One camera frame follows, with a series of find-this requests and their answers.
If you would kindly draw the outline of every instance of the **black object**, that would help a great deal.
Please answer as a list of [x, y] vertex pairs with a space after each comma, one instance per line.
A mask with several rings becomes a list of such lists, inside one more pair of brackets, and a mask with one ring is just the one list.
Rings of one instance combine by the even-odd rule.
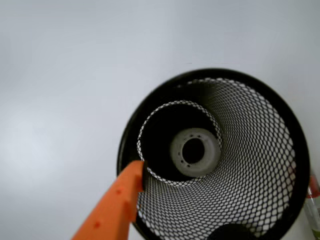
[[257, 238], [243, 225], [226, 224], [215, 230], [207, 240], [256, 240]]
[[[218, 139], [219, 164], [205, 177], [182, 175], [170, 159], [172, 138], [186, 128]], [[176, 76], [141, 103], [122, 136], [117, 173], [142, 158], [150, 174], [135, 227], [149, 240], [210, 239], [230, 224], [280, 239], [309, 181], [307, 143], [290, 108], [262, 82], [226, 69]]]
[[183, 146], [182, 155], [187, 163], [195, 164], [205, 155], [205, 146], [198, 138], [190, 139]]

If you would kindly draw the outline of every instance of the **orange object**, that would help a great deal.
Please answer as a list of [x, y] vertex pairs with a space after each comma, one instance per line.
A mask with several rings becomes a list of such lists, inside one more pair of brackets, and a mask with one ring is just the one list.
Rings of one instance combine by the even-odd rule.
[[131, 162], [87, 217], [72, 240], [127, 240], [143, 191], [143, 161]]

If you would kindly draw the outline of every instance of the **hole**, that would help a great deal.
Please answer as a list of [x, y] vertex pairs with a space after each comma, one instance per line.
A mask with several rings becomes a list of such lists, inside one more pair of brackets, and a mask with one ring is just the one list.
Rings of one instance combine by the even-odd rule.
[[182, 156], [188, 164], [195, 164], [199, 162], [203, 158], [204, 154], [205, 146], [203, 142], [197, 138], [187, 141], [182, 149]]

